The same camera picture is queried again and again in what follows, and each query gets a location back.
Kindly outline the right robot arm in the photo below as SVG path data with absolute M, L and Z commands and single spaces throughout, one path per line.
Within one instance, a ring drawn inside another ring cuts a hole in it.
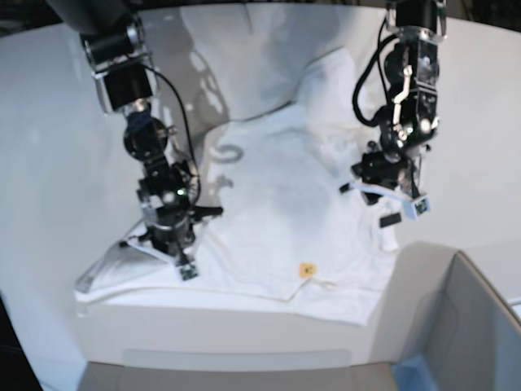
M 223 209 L 198 204 L 202 183 L 193 143 L 180 151 L 173 130 L 152 113 L 158 81 L 172 83 L 153 67 L 140 16 L 126 1 L 49 5 L 79 34 L 103 110 L 125 118 L 125 150 L 143 171 L 137 195 L 145 231 L 132 241 L 172 258 L 182 280 L 194 279 L 199 272 L 188 253 L 196 240 L 194 226 Z

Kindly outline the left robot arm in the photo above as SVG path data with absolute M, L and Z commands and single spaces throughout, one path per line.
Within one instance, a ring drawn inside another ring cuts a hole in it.
M 383 198 L 400 203 L 402 210 L 383 217 L 382 227 L 403 216 L 418 220 L 431 209 L 420 182 L 422 160 L 440 124 L 438 48 L 447 36 L 446 7 L 445 1 L 388 1 L 381 25 L 388 35 L 378 38 L 352 94 L 355 117 L 379 130 L 379 137 L 367 143 L 351 168 L 354 179 L 340 190 L 359 190 L 369 206 Z M 385 103 L 367 118 L 359 96 L 373 68 L 379 70 Z

